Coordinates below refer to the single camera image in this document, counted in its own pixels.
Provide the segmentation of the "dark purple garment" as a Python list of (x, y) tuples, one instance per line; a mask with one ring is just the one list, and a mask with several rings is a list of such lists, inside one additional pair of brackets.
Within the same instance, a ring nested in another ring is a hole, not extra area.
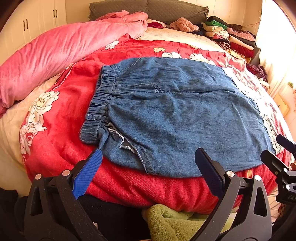
[(263, 81), (268, 82), (267, 80), (268, 75), (263, 66), (261, 65), (255, 66), (253, 64), (247, 64), (246, 68), (249, 72), (254, 74), (258, 79), (262, 78)]

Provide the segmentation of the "pink quilt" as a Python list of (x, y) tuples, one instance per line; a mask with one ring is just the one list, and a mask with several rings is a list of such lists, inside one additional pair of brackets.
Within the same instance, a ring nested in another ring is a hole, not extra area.
[(95, 21), (56, 27), (36, 37), (1, 65), (1, 114), (71, 63), (128, 34), (147, 29), (148, 14), (109, 13)]

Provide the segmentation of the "pink fuzzy garment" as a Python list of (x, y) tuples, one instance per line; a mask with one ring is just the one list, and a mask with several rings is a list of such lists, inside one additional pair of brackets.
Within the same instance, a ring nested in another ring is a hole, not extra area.
[(169, 25), (170, 29), (182, 31), (186, 33), (192, 33), (199, 30), (199, 27), (193, 25), (189, 20), (186, 18), (179, 18), (178, 20), (172, 22)]

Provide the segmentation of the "cream wardrobe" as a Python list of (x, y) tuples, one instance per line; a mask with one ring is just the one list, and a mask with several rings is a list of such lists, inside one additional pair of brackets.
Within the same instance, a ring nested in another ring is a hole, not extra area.
[(37, 36), (65, 24), (65, 1), (22, 1), (1, 30), (1, 64)]

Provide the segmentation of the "grey headboard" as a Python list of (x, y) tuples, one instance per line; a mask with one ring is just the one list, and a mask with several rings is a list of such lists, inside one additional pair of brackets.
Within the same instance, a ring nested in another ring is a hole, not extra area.
[(89, 4), (89, 20), (94, 21), (99, 17), (112, 12), (126, 10), (129, 13), (142, 11), (150, 19), (170, 24), (183, 17), (193, 24), (200, 24), (207, 20), (209, 8), (198, 6), (185, 1), (169, 0), (129, 0), (129, 1), (99, 1)]

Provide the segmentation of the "blue denim pants lace hem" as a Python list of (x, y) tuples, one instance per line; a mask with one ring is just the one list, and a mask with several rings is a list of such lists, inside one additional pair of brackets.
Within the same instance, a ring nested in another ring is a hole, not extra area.
[(173, 178), (201, 176), (198, 148), (232, 171), (274, 150), (255, 101), (222, 68), (182, 58), (103, 66), (80, 139), (118, 165)]

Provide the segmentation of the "green fleece sleeve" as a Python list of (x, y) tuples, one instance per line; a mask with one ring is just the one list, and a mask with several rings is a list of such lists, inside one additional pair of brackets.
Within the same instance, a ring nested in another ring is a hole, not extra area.
[(178, 212), (162, 204), (142, 211), (151, 235), (150, 240), (190, 240), (202, 227), (208, 215)]

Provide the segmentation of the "pile of folded clothes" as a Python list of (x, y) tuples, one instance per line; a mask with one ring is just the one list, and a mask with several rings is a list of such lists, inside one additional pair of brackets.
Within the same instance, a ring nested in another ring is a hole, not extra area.
[(241, 25), (228, 24), (216, 16), (210, 16), (201, 25), (203, 35), (232, 57), (243, 59), (247, 64), (259, 65), (261, 50), (255, 42), (255, 34), (244, 30)]

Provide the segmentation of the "red floral bedspread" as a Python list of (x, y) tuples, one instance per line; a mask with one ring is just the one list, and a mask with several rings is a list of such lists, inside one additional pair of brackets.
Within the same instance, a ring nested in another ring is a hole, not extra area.
[[(186, 58), (234, 69), (236, 78), (257, 91), (271, 106), (269, 119), (276, 133), (292, 135), (279, 108), (243, 61), (226, 54), (201, 37), (196, 44), (184, 40), (135, 40), (124, 35), (62, 71), (56, 83), (35, 97), (20, 129), (20, 146), (28, 177), (50, 177), (85, 159), (93, 146), (83, 144), (79, 131), (94, 93), (100, 69), (134, 57)], [(107, 202), (146, 208), (163, 204), (176, 211), (210, 213), (217, 203), (204, 179), (153, 176), (119, 166), (104, 158), (87, 193)]]

